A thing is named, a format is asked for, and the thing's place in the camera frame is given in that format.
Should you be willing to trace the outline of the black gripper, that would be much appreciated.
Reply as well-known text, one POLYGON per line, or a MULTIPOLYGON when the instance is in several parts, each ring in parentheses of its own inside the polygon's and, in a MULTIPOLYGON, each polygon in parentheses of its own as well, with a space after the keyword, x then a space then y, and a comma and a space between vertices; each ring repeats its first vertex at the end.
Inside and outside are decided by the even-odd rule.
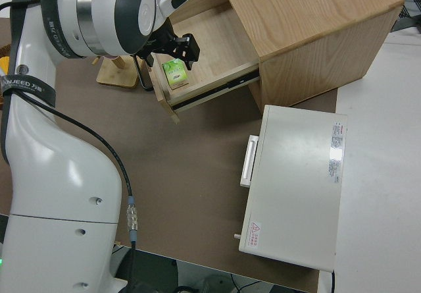
POLYGON ((154 58, 151 53, 170 55, 182 60, 188 70, 199 60, 200 48, 193 34, 185 34, 181 38, 174 33, 172 23, 167 18, 161 27, 155 30, 145 45, 135 53, 149 67, 153 67, 154 58))

